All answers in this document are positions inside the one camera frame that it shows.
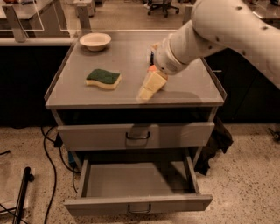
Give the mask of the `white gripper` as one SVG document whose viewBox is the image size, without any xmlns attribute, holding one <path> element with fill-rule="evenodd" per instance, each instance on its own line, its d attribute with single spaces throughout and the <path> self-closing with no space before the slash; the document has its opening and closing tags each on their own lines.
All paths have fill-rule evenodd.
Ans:
<svg viewBox="0 0 280 224">
<path fill-rule="evenodd" d="M 175 75 L 187 68 L 187 64 L 180 62 L 173 55 L 169 38 L 151 45 L 151 49 L 154 51 L 154 65 L 161 72 L 149 71 L 147 73 L 138 91 L 137 99 L 140 101 L 148 101 L 158 92 L 166 84 L 167 75 Z"/>
</svg>

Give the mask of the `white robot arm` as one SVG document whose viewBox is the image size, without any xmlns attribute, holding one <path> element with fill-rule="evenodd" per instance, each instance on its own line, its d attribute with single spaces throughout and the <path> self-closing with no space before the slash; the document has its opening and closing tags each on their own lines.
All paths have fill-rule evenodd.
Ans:
<svg viewBox="0 0 280 224">
<path fill-rule="evenodd" d="M 242 0 L 197 0 L 190 20 L 152 46 L 154 65 L 138 98 L 148 101 L 170 75 L 225 48 L 239 53 L 280 88 L 280 30 L 264 23 Z"/>
</svg>

